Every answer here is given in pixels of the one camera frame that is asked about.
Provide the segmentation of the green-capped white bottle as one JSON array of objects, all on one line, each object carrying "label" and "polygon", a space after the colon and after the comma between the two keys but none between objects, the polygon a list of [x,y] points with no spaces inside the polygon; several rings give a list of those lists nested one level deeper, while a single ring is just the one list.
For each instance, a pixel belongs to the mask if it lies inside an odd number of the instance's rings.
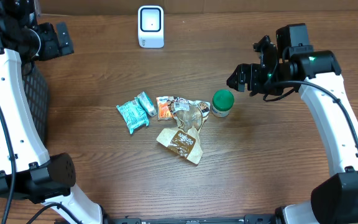
[{"label": "green-capped white bottle", "polygon": [[234,105],[234,95],[229,90],[218,90],[212,99],[211,111],[217,117],[226,117]]}]

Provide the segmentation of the dried mushroom plastic bag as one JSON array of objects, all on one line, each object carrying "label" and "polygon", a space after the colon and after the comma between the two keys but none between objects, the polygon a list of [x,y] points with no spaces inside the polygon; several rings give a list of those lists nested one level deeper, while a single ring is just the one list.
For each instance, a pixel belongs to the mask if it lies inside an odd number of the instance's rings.
[{"label": "dried mushroom plastic bag", "polygon": [[157,136],[157,142],[197,165],[203,155],[200,131],[209,117],[210,103],[172,97],[171,114],[177,125],[163,129]]}]

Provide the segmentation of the small orange snack packet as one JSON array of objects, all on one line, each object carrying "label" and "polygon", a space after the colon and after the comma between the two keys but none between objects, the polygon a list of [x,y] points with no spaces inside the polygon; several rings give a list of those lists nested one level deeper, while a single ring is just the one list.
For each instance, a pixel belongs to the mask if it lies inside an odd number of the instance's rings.
[{"label": "small orange snack packet", "polygon": [[170,105],[174,98],[172,96],[158,96],[156,97],[156,100],[158,106],[158,120],[172,119]]}]

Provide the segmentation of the teal tissue packet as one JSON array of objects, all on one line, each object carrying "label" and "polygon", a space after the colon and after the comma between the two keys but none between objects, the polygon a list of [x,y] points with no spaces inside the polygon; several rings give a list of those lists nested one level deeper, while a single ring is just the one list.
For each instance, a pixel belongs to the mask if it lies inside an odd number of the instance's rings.
[{"label": "teal tissue packet", "polygon": [[142,91],[141,93],[139,93],[137,95],[137,99],[139,100],[139,103],[149,116],[154,117],[157,115],[155,106],[152,103],[152,100],[146,94],[146,92]]}]

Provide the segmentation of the teal wet wipes pack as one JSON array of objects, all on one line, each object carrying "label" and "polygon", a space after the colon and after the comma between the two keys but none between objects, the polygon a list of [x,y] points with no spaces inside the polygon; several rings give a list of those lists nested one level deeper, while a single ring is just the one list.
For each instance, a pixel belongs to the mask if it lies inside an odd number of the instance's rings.
[{"label": "teal wet wipes pack", "polygon": [[133,134],[139,127],[149,125],[147,113],[138,98],[134,98],[123,105],[117,105],[116,108],[126,122],[130,134]]}]

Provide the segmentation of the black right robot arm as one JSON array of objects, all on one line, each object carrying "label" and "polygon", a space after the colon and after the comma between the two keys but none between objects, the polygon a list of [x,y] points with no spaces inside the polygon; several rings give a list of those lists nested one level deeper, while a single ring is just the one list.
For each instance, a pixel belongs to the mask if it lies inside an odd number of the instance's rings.
[{"label": "black right robot arm", "polygon": [[261,94],[265,101],[299,93],[316,123],[330,171],[307,202],[279,208],[277,223],[358,223],[358,121],[334,54],[316,52],[307,43],[281,48],[268,36],[253,48],[260,63],[238,65],[227,85]]}]

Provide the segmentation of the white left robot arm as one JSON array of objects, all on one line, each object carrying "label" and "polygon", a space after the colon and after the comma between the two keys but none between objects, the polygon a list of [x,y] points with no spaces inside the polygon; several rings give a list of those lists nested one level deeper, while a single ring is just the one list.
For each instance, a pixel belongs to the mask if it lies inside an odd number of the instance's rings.
[{"label": "white left robot arm", "polygon": [[76,184],[71,157],[44,145],[48,88],[34,63],[74,49],[66,24],[39,24],[39,12],[35,1],[0,1],[0,198],[39,203],[67,223],[107,223]]}]

